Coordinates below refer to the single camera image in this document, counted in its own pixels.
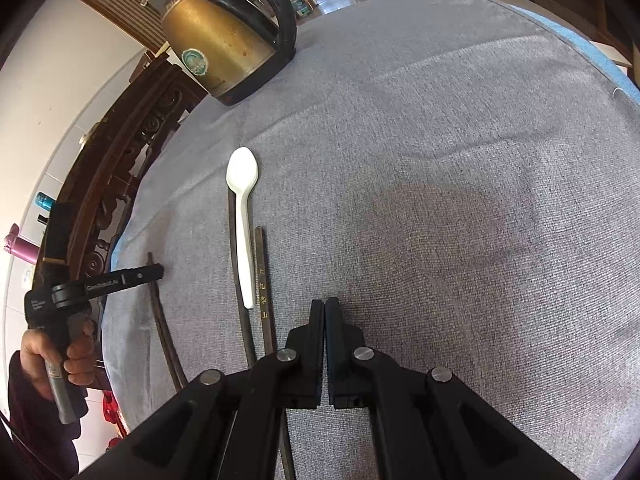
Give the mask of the person left hand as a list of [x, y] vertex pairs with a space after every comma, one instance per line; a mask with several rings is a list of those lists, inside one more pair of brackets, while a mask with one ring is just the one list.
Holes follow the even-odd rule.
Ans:
[[48, 401], [54, 400], [46, 369], [47, 362], [61, 365], [73, 385], [87, 387], [94, 381], [96, 355], [93, 332], [93, 322], [87, 320], [80, 335], [60, 354], [42, 330], [26, 330], [21, 342], [21, 367], [40, 396]]

